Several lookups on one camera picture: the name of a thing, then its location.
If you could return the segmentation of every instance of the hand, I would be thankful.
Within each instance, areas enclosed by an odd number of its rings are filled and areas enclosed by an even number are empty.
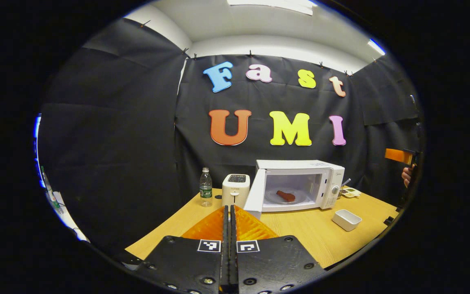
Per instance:
[[[409,182],[411,182],[411,173],[412,169],[415,167],[413,164],[411,167],[405,167],[403,171],[401,172],[401,178],[403,179],[403,184],[407,188],[409,186]]]

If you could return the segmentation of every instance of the sausage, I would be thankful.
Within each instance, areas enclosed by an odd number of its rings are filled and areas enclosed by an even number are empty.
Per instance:
[[[295,201],[295,195],[293,195],[291,193],[285,193],[285,192],[282,192],[282,191],[278,190],[277,194],[287,202]]]

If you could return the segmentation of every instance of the microwave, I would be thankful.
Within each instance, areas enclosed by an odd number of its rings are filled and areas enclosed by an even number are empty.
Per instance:
[[[257,160],[244,210],[260,219],[262,212],[335,206],[344,168],[320,160]]]

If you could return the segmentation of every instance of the bottle label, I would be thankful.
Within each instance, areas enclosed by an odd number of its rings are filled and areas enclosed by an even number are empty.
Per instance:
[[[200,189],[201,198],[211,198],[211,189]]]

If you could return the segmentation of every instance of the table top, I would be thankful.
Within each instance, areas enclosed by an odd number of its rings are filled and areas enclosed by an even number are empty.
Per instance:
[[[222,195],[222,189],[213,189],[213,195]],[[213,198],[213,205],[202,207],[199,194],[195,195],[173,216],[125,250],[145,259],[164,236],[181,236],[190,227],[222,206],[222,199]],[[345,231],[332,221],[337,210],[346,209],[362,218],[356,229]],[[370,195],[340,197],[332,209],[306,209],[295,212],[263,212],[261,221],[279,236],[293,235],[325,268],[352,255],[387,227],[384,221],[398,215],[396,207]]]

